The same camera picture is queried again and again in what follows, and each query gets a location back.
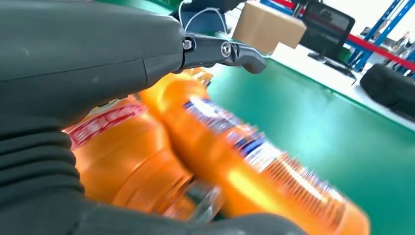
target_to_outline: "computer monitor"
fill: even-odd
[[[338,61],[353,25],[354,18],[323,3],[311,1],[302,20],[307,30],[300,44],[322,57]]]

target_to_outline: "white cable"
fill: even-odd
[[[223,30],[226,33],[227,32],[227,28],[226,28],[226,24],[225,21],[223,20],[222,14],[219,12],[219,10],[217,8],[213,8],[213,7],[206,7],[205,9],[199,11],[198,13],[196,13],[192,18],[190,18],[189,22],[187,22],[186,27],[184,27],[184,31],[187,31],[187,28],[189,27],[190,23],[200,14],[207,12],[207,11],[214,11],[218,14],[221,22],[222,22],[222,26],[223,26]]]
[[[184,27],[183,25],[183,20],[182,20],[182,7],[184,4],[191,4],[193,2],[193,0],[183,0],[182,2],[180,2],[179,5],[179,22],[182,25],[182,27]]]

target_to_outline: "metal screw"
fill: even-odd
[[[190,49],[192,49],[192,47],[193,47],[193,43],[192,43],[192,41],[191,41],[191,40],[189,40],[189,39],[185,39],[185,40],[183,41],[183,49],[185,49],[185,50],[190,50]]]
[[[228,57],[231,54],[231,44],[229,42],[224,42],[221,49],[223,57]]]

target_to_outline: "orange bottle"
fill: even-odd
[[[94,109],[65,132],[86,195],[96,201],[196,222],[221,206],[219,190],[192,180],[163,126],[133,97]]]
[[[367,216],[263,134],[209,100],[192,71],[142,91],[196,176],[221,187],[228,216],[281,215],[310,235],[368,235]]]

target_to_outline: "black bag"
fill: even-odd
[[[360,85],[376,102],[408,118],[415,118],[415,79],[375,64]]]

